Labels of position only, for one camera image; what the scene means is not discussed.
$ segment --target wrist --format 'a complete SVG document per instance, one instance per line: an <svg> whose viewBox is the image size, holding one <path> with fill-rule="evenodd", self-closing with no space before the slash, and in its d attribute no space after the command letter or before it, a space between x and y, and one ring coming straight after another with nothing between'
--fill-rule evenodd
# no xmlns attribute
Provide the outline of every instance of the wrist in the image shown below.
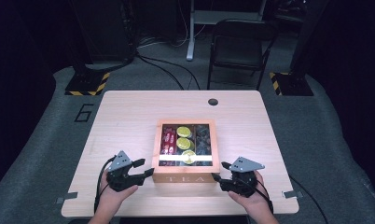
<svg viewBox="0 0 375 224"><path fill-rule="evenodd" d="M257 224L277 224L278 221L270 211L270 208L266 206L256 206L252 208L245 208L246 213L257 223Z"/></svg>
<svg viewBox="0 0 375 224"><path fill-rule="evenodd" d="M96 212L91 218L89 224L108 224L111 221L112 217L104 214L102 212Z"/></svg>

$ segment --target hand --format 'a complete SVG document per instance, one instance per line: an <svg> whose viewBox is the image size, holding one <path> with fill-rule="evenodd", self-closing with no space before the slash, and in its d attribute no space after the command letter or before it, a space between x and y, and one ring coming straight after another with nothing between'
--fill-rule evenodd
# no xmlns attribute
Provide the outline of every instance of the hand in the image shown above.
<svg viewBox="0 0 375 224"><path fill-rule="evenodd" d="M263 177L258 171L255 171L255 176L257 177L257 181L264 185ZM260 190L260 192L262 192L264 195L269 196L261 184L257 184L257 190ZM257 224L278 223L277 219L275 219L274 215L272 214L266 200L257 192L255 192L249 198L245 198L244 196L241 196L233 191L229 191L229 196L232 200L241 205Z"/></svg>
<svg viewBox="0 0 375 224"><path fill-rule="evenodd" d="M121 192L116 192L109 188L108 182L106 181L106 175L107 171L105 170L101 177L100 192L102 192L102 194L100 202L97 211L89 223L109 223L115 213L119 210L123 201L138 190L138 186L134 185Z"/></svg>

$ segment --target lemon slice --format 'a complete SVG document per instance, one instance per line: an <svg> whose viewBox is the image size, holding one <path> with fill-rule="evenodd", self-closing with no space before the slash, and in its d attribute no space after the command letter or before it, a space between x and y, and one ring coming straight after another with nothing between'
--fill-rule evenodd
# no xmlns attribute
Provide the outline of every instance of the lemon slice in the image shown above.
<svg viewBox="0 0 375 224"><path fill-rule="evenodd" d="M176 140L176 145L182 150L194 148L194 143L191 140L184 137L178 138L178 140Z"/></svg>
<svg viewBox="0 0 375 224"><path fill-rule="evenodd" d="M181 136L181 137L186 137L186 138L191 137L190 129L188 127L185 127L185 126L181 126L181 127L177 128L176 133L178 133L178 135Z"/></svg>
<svg viewBox="0 0 375 224"><path fill-rule="evenodd" d="M184 163L186 164L191 164L194 161L194 159L192 158L193 156L196 156L196 153L194 153L194 151L192 150L186 150L182 153L183 156L187 156L187 160L184 161Z"/></svg>

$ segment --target yellow and black tape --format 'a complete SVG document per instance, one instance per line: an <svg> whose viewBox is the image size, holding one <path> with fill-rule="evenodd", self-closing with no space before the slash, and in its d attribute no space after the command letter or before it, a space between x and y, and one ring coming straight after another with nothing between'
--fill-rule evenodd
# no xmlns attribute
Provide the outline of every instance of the yellow and black tape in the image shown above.
<svg viewBox="0 0 375 224"><path fill-rule="evenodd" d="M275 94L283 95L280 89L280 85L278 84L277 78L275 77L275 74L288 75L288 73L270 73L270 78L271 78L272 86L274 87L274 90L275 90Z"/></svg>
<svg viewBox="0 0 375 224"><path fill-rule="evenodd" d="M96 91L66 91L65 95L99 95L103 91L106 81L109 78L109 73L106 73L101 80L100 85L98 86Z"/></svg>

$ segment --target lime slice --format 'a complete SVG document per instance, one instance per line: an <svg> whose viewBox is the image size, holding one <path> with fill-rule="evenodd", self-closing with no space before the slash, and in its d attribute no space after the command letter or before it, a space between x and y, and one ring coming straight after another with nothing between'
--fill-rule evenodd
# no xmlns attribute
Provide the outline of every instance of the lime slice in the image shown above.
<svg viewBox="0 0 375 224"><path fill-rule="evenodd" d="M181 137L191 137L191 131L188 127L181 126L176 129L176 133L178 133Z"/></svg>
<svg viewBox="0 0 375 224"><path fill-rule="evenodd" d="M187 156L188 159L186 161L184 161L184 163L186 164L191 164L194 162L194 160L191 158L191 156L195 156L196 153L194 153L194 151L192 150L186 150L182 153L183 156Z"/></svg>
<svg viewBox="0 0 375 224"><path fill-rule="evenodd" d="M176 145L182 150L190 149L190 140L185 137L180 137L176 140Z"/></svg>

